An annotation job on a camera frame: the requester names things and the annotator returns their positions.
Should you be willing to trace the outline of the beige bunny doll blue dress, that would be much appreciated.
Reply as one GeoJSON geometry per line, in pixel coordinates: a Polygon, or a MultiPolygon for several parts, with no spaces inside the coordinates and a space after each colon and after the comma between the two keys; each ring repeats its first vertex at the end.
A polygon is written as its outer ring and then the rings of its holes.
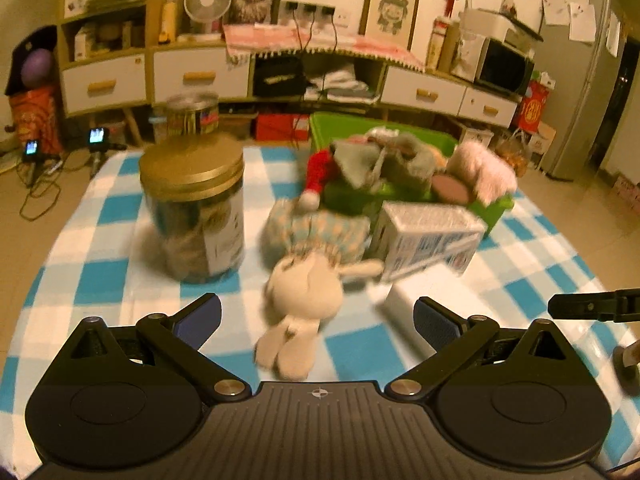
{"type": "Polygon", "coordinates": [[[370,220],[318,209],[302,211],[281,198],[270,210],[264,235],[279,256],[265,286],[268,306],[280,320],[255,346],[255,363],[285,380],[308,377],[322,324],[335,318],[344,280],[379,278],[384,263],[364,256],[370,220]]]}

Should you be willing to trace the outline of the pink plush toy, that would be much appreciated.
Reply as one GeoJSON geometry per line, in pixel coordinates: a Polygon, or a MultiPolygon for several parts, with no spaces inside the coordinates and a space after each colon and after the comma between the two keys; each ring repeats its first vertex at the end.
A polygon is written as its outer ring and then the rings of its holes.
{"type": "Polygon", "coordinates": [[[446,170],[469,185],[483,206],[518,190],[514,169],[477,141],[460,143],[448,160],[446,170]]]}

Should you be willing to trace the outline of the grey plush toy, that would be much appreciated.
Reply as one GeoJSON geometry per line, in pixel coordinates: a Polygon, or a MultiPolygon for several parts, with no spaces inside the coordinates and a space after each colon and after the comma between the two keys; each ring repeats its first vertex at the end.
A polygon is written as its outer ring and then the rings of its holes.
{"type": "Polygon", "coordinates": [[[408,132],[335,140],[329,151],[343,180],[355,190],[370,193],[390,183],[423,194],[431,188],[432,177],[448,162],[439,148],[408,132]]]}

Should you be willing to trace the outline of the white foam sponge block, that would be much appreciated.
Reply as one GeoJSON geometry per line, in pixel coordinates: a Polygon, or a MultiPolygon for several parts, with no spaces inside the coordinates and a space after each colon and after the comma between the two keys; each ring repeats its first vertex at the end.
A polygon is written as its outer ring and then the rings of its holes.
{"type": "Polygon", "coordinates": [[[426,359],[435,353],[432,346],[422,338],[414,327],[413,307],[422,296],[417,276],[395,282],[383,300],[380,310],[386,321],[405,344],[420,358],[426,359]]]}

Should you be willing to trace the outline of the gold lid cookie jar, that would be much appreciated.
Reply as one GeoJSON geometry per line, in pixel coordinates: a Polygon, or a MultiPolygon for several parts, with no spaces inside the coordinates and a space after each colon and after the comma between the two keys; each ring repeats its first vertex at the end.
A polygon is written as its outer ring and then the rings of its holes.
{"type": "Polygon", "coordinates": [[[139,177],[169,274],[206,283],[244,252],[243,145],[228,133],[171,136],[147,148],[139,177]]]}

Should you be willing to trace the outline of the green plastic bin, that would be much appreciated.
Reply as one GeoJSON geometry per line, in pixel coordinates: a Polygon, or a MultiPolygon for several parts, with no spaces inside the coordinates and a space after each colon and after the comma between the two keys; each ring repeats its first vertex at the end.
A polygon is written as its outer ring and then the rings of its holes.
{"type": "MultiPolygon", "coordinates": [[[[438,148],[445,156],[450,156],[457,147],[458,141],[448,133],[403,125],[399,122],[383,122],[381,119],[364,118],[354,115],[315,112],[310,116],[311,151],[324,150],[335,140],[347,139],[367,133],[374,127],[386,127],[393,130],[414,134],[420,141],[438,148]]],[[[437,198],[431,190],[423,194],[408,188],[398,188],[393,183],[383,183],[376,193],[360,191],[352,188],[342,178],[329,182],[323,189],[321,203],[340,214],[365,214],[371,218],[378,215],[382,203],[386,200],[411,203],[436,203],[437,198]]],[[[480,217],[487,224],[489,233],[498,223],[502,215],[514,207],[514,196],[506,194],[488,206],[478,200],[466,208],[480,217]]]]}

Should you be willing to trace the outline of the bag of oranges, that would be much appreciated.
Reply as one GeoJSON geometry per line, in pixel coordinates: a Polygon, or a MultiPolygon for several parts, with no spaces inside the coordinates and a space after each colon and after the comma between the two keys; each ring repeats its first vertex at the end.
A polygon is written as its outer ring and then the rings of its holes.
{"type": "Polygon", "coordinates": [[[525,176],[532,154],[525,131],[516,129],[503,136],[495,147],[495,153],[514,170],[518,178],[525,176]]]}

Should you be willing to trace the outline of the metal tin can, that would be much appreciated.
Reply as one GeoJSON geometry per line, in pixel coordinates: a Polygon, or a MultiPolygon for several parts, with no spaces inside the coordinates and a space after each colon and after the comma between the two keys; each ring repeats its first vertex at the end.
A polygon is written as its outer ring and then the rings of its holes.
{"type": "Polygon", "coordinates": [[[168,136],[199,136],[218,130],[219,99],[215,92],[172,96],[165,103],[168,136]]]}

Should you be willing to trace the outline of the red storage box under cabinet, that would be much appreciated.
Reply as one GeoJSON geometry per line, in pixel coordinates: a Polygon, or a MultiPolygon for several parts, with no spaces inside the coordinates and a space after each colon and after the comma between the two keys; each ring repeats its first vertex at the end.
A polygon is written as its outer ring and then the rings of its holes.
{"type": "Polygon", "coordinates": [[[259,114],[255,119],[255,140],[259,142],[306,141],[309,136],[307,114],[259,114]]]}

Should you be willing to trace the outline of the red gift box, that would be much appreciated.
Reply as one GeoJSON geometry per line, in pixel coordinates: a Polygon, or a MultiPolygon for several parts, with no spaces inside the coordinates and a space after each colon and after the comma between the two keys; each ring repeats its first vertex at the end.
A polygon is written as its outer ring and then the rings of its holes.
{"type": "Polygon", "coordinates": [[[39,151],[59,155],[64,151],[58,119],[58,88],[46,84],[9,97],[13,125],[23,146],[37,141],[39,151]]]}

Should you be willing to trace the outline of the silver refrigerator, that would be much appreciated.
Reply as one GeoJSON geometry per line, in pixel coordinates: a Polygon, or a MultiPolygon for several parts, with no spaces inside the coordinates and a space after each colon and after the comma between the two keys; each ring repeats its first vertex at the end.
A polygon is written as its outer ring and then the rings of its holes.
{"type": "Polygon", "coordinates": [[[554,81],[541,122],[555,130],[541,169],[573,181],[588,162],[613,94],[626,37],[618,0],[541,0],[535,68],[554,81]]]}

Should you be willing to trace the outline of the black box on shelf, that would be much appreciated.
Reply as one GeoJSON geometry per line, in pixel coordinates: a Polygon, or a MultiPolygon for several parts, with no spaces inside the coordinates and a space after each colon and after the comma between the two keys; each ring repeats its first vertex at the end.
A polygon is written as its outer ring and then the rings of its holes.
{"type": "Polygon", "coordinates": [[[307,79],[302,60],[295,55],[256,58],[253,76],[253,94],[258,98],[302,96],[307,79]]]}

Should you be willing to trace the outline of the pink table runner cloth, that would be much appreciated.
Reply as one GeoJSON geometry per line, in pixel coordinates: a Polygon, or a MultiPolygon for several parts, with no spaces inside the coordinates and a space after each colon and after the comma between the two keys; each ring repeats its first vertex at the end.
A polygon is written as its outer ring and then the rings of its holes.
{"type": "Polygon", "coordinates": [[[425,70],[424,63],[410,51],[390,41],[340,32],[332,25],[314,29],[285,25],[224,25],[222,34],[228,57],[235,63],[249,58],[326,53],[382,61],[418,73],[425,70]]]}

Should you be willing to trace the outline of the purple ball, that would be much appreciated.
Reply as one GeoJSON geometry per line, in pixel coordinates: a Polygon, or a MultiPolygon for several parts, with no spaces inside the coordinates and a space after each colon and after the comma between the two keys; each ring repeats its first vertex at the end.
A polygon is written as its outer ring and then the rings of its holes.
{"type": "Polygon", "coordinates": [[[21,67],[21,81],[26,88],[35,89],[50,79],[54,57],[47,49],[36,49],[27,55],[21,67]]]}

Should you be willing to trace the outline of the cartoon girl picture frame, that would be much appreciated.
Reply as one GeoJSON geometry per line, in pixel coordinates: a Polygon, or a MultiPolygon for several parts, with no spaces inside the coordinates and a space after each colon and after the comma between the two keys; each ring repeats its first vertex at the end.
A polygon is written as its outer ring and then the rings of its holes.
{"type": "Polygon", "coordinates": [[[363,0],[358,34],[410,50],[420,0],[363,0]]]}

